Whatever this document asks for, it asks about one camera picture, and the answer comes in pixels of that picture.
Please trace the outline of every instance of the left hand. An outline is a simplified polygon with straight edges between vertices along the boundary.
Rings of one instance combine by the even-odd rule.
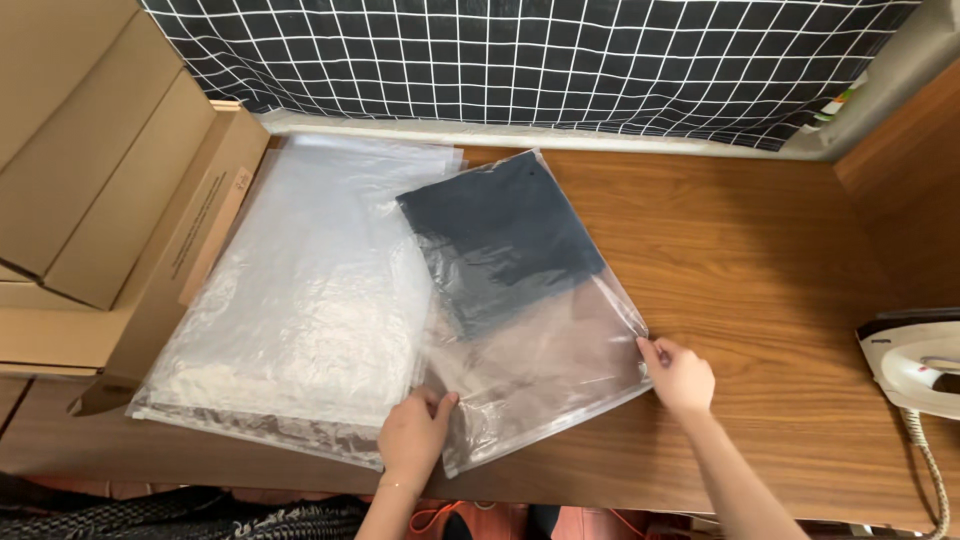
[[[439,396],[426,386],[416,388],[394,405],[383,423],[377,446],[386,472],[381,483],[398,483],[420,494],[444,447],[450,412],[459,397]]]

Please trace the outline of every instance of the hand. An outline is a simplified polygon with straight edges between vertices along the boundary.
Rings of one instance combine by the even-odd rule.
[[[386,469],[381,482],[398,483],[420,495],[444,447],[450,411],[458,399],[451,392],[441,400],[420,386],[394,405],[376,441]]]
[[[639,337],[636,344],[667,410],[680,419],[691,413],[709,413],[716,380],[706,360],[665,337],[657,341]]]

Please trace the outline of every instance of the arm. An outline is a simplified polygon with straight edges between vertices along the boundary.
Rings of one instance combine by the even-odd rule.
[[[660,401],[690,440],[727,536],[732,540],[809,540],[710,414],[715,381],[707,361],[669,339],[640,338],[636,343]]]
[[[438,400],[425,386],[396,405],[383,423],[377,446],[386,472],[356,540],[402,540],[420,493],[444,447],[457,395]]]

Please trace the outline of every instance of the black grid curtain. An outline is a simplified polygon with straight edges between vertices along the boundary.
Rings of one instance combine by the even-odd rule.
[[[779,150],[920,0],[142,0],[248,109]]]

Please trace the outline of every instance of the wrinkled plastic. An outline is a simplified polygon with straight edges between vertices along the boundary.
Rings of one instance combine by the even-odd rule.
[[[128,414],[379,468],[375,438],[421,381],[431,281],[395,197],[462,151],[294,137]]]
[[[646,326],[537,151],[397,197],[437,295],[426,383],[460,394],[450,478],[651,388]]]

